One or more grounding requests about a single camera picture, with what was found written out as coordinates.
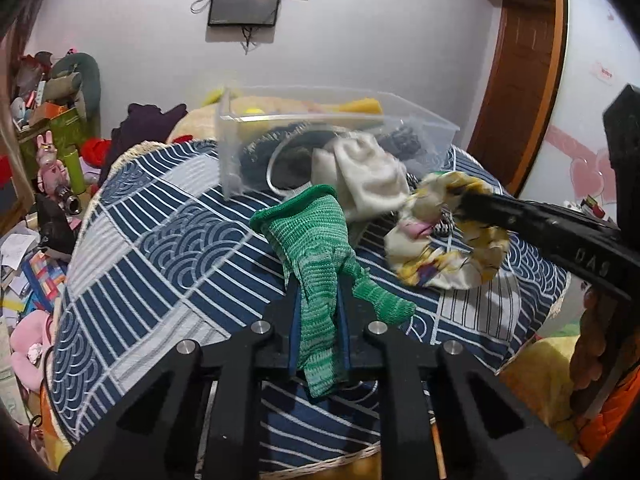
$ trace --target pink heart decoration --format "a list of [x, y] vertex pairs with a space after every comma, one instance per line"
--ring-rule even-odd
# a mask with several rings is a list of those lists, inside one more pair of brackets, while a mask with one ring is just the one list
[[611, 168], [609, 161], [609, 150], [601, 149], [596, 155], [596, 168], [604, 180], [602, 189], [602, 203], [611, 204], [616, 201], [616, 173]]
[[602, 193], [604, 188], [604, 179], [598, 172], [595, 161], [590, 160], [590, 162], [591, 164], [584, 158], [574, 158], [571, 162], [571, 182], [578, 200], [587, 195], [596, 197]]

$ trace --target cable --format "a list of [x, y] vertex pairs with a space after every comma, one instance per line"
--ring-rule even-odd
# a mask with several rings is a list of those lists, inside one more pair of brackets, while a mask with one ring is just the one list
[[49, 409], [51, 410], [51, 413], [53, 413], [53, 416], [56, 418], [60, 431], [65, 436], [66, 441], [69, 443], [69, 445], [73, 446], [75, 439], [71, 438], [71, 436], [67, 433], [65, 425], [62, 423], [62, 418], [60, 417], [58, 410], [54, 408], [53, 402], [51, 400], [51, 391], [49, 390], [49, 380], [47, 379], [47, 359], [49, 358], [49, 354], [51, 354], [52, 351], [53, 351], [53, 345], [47, 348], [47, 351], [44, 352], [44, 357], [43, 357], [44, 361], [42, 362], [42, 373], [44, 375], [44, 391], [47, 394], [47, 403], [49, 405]]
[[343, 128], [342, 126], [333, 126], [332, 124], [315, 124], [315, 123], [301, 123], [299, 124], [293, 132], [282, 139], [280, 143], [276, 146], [276, 149], [273, 150], [271, 156], [269, 158], [269, 163], [267, 164], [267, 186], [277, 195], [290, 198], [292, 196], [296, 196], [298, 193], [304, 191], [306, 188], [311, 187], [311, 182], [306, 182], [302, 186], [297, 187], [296, 189], [279, 189], [273, 185], [272, 177], [273, 177], [273, 167], [276, 163], [277, 158], [280, 156], [280, 153], [287, 145], [294, 139], [306, 134], [309, 131], [313, 131], [317, 133], [318, 131], [327, 131], [331, 134], [334, 134], [335, 137], [349, 137], [351, 136], [351, 130], [348, 128]]
[[[255, 27], [242, 26], [242, 35], [244, 36], [244, 40], [246, 41], [246, 43], [241, 43], [241, 44], [242, 44], [242, 48], [244, 49], [245, 56], [249, 52], [253, 52], [256, 48], [260, 46], [259, 44], [251, 41], [251, 38], [254, 36], [254, 33], [258, 32], [262, 28], [262, 26], [271, 19], [271, 17], [278, 11], [279, 6], [280, 6], [280, 0], [276, 2], [275, 8], [269, 13], [269, 15], [264, 19], [264, 21], [260, 25], [257, 25]], [[254, 46], [252, 49], [249, 49], [250, 43]]]
[[29, 421], [29, 431], [27, 433], [27, 440], [29, 441], [29, 444], [31, 443], [31, 434], [33, 433], [33, 428], [39, 428], [40, 426], [42, 426], [42, 415], [35, 415]]
[[[207, 6], [209, 5], [209, 2], [210, 2], [210, 1], [211, 1], [211, 0], [196, 0], [196, 1], [195, 1], [195, 2], [193, 2], [193, 3], [191, 4], [191, 6], [189, 7], [189, 8], [191, 9], [191, 13], [192, 13], [192, 14], [199, 14], [199, 13], [201, 13], [203, 10], [205, 10], [205, 9], [207, 8]], [[198, 7], [198, 8], [196, 8], [196, 9], [194, 9], [194, 6], [196, 6], [197, 4], [199, 4], [199, 3], [201, 3], [201, 2], [204, 2], [205, 4], [204, 4], [203, 6], [201, 6], [201, 7]]]

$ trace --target person's hand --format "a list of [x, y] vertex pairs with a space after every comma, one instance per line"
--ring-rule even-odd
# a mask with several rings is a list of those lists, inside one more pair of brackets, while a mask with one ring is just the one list
[[[569, 365], [569, 375], [574, 382], [574, 390], [583, 390], [591, 381], [597, 381], [602, 374], [598, 358], [606, 346], [605, 331], [597, 316], [598, 293], [593, 288], [584, 295], [584, 314], [580, 318], [580, 337], [575, 345], [574, 355]], [[634, 334], [634, 358], [631, 366], [640, 358], [640, 327]]]

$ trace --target pink stuffed animal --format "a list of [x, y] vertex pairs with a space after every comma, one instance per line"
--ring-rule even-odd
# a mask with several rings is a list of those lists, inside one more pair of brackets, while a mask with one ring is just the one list
[[58, 160], [58, 150], [53, 145], [51, 130], [47, 131], [45, 135], [46, 140], [41, 135], [36, 140], [38, 145], [36, 162], [40, 167], [38, 170], [38, 188], [46, 193], [47, 196], [56, 199], [56, 188], [61, 184], [69, 186], [69, 175], [65, 165]]
[[34, 310], [18, 323], [9, 338], [14, 350], [10, 359], [15, 375], [32, 392], [40, 391], [44, 362], [40, 357], [51, 346], [49, 317], [43, 310]]

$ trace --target bed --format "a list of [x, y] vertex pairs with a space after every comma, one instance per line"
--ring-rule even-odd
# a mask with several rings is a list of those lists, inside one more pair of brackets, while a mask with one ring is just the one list
[[[71, 444], [184, 338], [222, 341], [260, 318], [284, 293], [282, 266], [248, 227], [276, 205], [270, 193], [226, 202], [213, 140], [157, 147], [124, 164], [92, 201], [69, 266], [50, 370], [50, 405]], [[500, 183], [464, 151], [446, 170]], [[417, 304], [402, 330], [424, 344], [457, 339], [499, 370], [557, 310], [566, 271], [510, 235], [510, 252], [490, 283], [467, 291], [401, 285], [384, 256], [391, 218], [372, 222], [356, 254], [382, 287]], [[434, 240], [461, 248], [460, 232]], [[350, 384], [311, 399], [303, 381], [266, 383], [260, 468], [292, 478], [372, 455], [380, 420], [375, 383]]]

